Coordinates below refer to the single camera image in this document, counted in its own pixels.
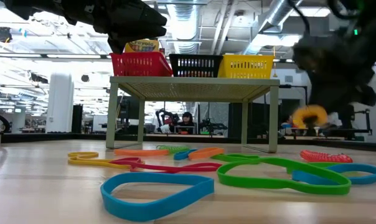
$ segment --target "person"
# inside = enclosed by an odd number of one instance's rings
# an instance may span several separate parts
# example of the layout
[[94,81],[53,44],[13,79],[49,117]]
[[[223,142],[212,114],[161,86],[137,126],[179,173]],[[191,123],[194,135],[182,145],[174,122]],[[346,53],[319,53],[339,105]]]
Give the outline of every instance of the person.
[[282,129],[293,128],[293,118],[292,118],[292,116],[285,116],[282,119],[282,121],[283,121],[282,124],[281,124]]
[[[185,112],[182,115],[182,122],[178,122],[178,126],[187,126],[187,127],[194,127],[194,121],[192,118],[192,114],[190,112]],[[178,128],[178,132],[187,132],[188,134],[194,134],[193,128]]]

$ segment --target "cable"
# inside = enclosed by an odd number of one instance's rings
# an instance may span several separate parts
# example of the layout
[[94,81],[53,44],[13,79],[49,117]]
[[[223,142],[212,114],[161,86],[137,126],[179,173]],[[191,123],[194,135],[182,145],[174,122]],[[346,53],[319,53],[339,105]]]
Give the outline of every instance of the cable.
[[9,128],[10,128],[10,125],[9,125],[9,122],[7,121],[7,119],[3,116],[0,115],[0,121],[2,122],[2,124],[4,125],[4,130],[3,132],[4,133],[7,133],[9,131]]
[[351,20],[351,19],[356,19],[358,18],[358,14],[356,15],[343,15],[340,13],[339,9],[337,8],[336,0],[327,0],[327,5],[333,15],[335,15],[339,19],[344,19],[344,20]]
[[304,16],[304,14],[298,9],[298,7],[295,5],[295,3],[292,0],[287,0],[287,1],[288,1],[288,4],[294,9],[294,11],[297,12],[297,14],[299,14],[300,18],[303,20],[304,28],[305,28],[304,34],[309,35],[310,34],[310,23],[308,22],[307,17]]

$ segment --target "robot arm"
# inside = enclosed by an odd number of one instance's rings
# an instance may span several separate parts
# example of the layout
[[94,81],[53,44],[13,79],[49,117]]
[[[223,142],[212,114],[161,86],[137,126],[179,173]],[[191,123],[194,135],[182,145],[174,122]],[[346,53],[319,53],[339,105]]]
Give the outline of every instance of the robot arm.
[[75,25],[84,22],[96,32],[108,34],[114,53],[121,54],[125,44],[134,40],[166,34],[167,19],[140,0],[1,0],[25,20],[35,12],[46,11]]
[[160,132],[160,133],[170,133],[170,127],[169,125],[170,124],[165,124],[164,123],[164,117],[165,116],[168,116],[170,119],[171,119],[171,123],[173,125],[176,125],[177,122],[180,120],[180,117],[178,116],[178,114],[173,114],[171,112],[167,112],[166,110],[164,109],[160,109],[158,110],[157,112],[155,112],[155,115],[156,115],[156,118],[157,118],[157,123],[159,125],[159,127],[157,128],[157,130]]
[[327,37],[311,36],[307,25],[293,47],[293,60],[307,71],[312,84],[309,104],[322,106],[328,114],[353,102],[374,106],[376,93],[368,84],[375,75],[376,1],[340,0],[346,9],[360,11],[349,16],[339,14],[337,0],[327,2],[337,17],[352,24]]

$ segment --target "green rubber band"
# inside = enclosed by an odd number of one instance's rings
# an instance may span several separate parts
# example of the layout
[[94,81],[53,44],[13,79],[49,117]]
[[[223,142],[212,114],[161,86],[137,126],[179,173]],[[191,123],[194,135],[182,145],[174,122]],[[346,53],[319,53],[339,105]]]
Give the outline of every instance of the green rubber band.
[[[301,170],[310,174],[318,175],[327,178],[340,185],[313,185],[302,184],[293,180],[274,179],[274,178],[253,178],[253,177],[237,177],[227,175],[226,173],[240,165],[259,163],[267,163],[276,166],[289,167],[294,170]],[[246,161],[231,162],[222,165],[217,169],[217,175],[221,184],[244,187],[244,188],[260,188],[260,189],[294,189],[300,192],[309,194],[325,194],[325,195],[346,195],[350,192],[351,181],[337,172],[327,170],[324,168],[316,167],[311,164],[305,164],[298,161],[289,159],[282,159],[277,157],[261,157],[259,159],[251,159]]]
[[[311,165],[318,166],[318,167],[321,167],[321,168],[327,168],[327,167],[342,164],[342,163],[341,162],[308,162],[307,164],[311,164]],[[294,169],[292,169],[290,167],[286,168],[286,172],[288,174],[292,174],[293,171],[294,171]]]
[[169,151],[170,154],[175,154],[177,152],[185,152],[188,151],[190,148],[188,146],[166,146],[166,145],[160,145],[156,146],[156,149],[166,149]]
[[250,159],[258,159],[257,155],[247,155],[247,154],[219,154],[212,156],[211,159],[216,159],[224,162],[237,162],[237,161],[247,161]]

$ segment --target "red basket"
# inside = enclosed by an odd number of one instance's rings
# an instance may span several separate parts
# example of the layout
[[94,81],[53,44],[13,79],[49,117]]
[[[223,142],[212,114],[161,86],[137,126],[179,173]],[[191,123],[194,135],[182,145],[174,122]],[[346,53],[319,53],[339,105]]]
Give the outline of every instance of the red basket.
[[160,52],[110,54],[115,76],[170,77],[173,72]]

